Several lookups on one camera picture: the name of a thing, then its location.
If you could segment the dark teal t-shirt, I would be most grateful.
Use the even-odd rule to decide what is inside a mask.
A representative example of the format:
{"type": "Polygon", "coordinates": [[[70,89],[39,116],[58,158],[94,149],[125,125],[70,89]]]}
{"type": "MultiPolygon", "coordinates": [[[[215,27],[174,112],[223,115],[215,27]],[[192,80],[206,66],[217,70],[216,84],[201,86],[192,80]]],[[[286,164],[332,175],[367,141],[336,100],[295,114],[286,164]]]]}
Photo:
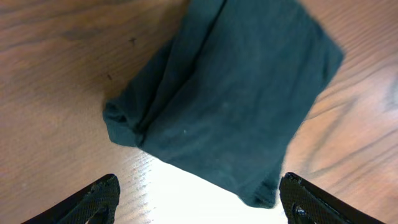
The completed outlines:
{"type": "Polygon", "coordinates": [[[272,208],[287,146],[343,57],[298,1],[192,1],[103,119],[112,142],[272,208]]]}

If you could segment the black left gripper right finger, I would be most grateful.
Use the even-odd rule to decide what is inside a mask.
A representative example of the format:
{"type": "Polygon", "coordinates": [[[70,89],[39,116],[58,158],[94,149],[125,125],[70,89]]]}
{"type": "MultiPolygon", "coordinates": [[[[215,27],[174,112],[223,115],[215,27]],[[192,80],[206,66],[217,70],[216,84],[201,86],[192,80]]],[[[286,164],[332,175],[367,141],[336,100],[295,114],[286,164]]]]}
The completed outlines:
{"type": "Polygon", "coordinates": [[[293,172],[281,178],[279,190],[289,224],[383,224],[293,172]]]}

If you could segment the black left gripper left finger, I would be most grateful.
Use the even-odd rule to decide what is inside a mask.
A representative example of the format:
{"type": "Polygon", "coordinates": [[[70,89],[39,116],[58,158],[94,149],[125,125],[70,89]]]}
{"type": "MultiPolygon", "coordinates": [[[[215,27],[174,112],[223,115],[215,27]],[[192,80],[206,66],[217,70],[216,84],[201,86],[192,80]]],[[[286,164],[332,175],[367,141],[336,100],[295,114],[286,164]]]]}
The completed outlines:
{"type": "Polygon", "coordinates": [[[113,224],[120,193],[118,178],[106,174],[22,224],[113,224]]]}

